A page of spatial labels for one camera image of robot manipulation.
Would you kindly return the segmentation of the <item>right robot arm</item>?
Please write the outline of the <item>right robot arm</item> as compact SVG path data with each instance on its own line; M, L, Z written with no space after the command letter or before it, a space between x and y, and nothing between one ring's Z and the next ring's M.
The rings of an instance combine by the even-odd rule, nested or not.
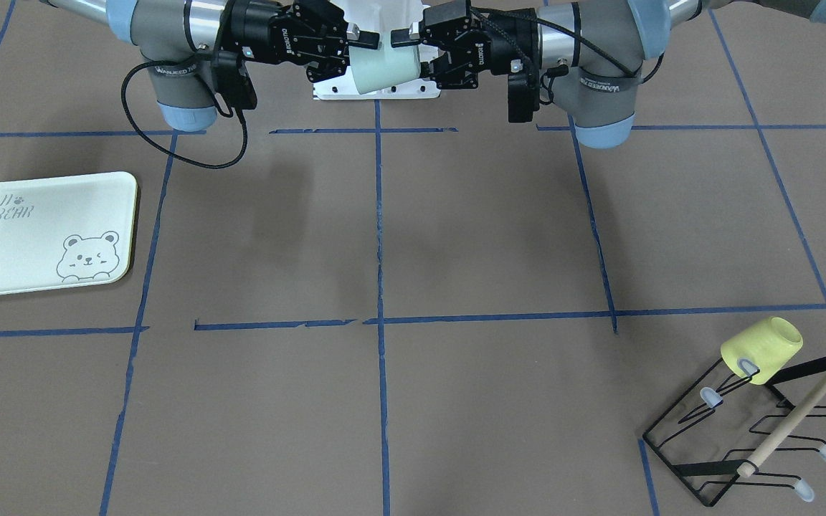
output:
M376 49L380 36L348 23L328 1L54 1L108 26L140 49L165 122L206 130L222 99L233 111L255 109L247 62L305 66L311 82L344 75L348 49Z

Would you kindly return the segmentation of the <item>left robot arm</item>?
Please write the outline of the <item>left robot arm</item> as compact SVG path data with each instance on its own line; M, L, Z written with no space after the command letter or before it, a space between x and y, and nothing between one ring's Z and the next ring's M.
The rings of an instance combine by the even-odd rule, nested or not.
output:
M542 104L570 114L593 149L626 141L646 61L660 61L672 30L723 1L577 1L499 10L452 1L390 35L394 48L425 44L440 56L422 75L442 90L472 89L480 72L508 76L508 117L530 122Z

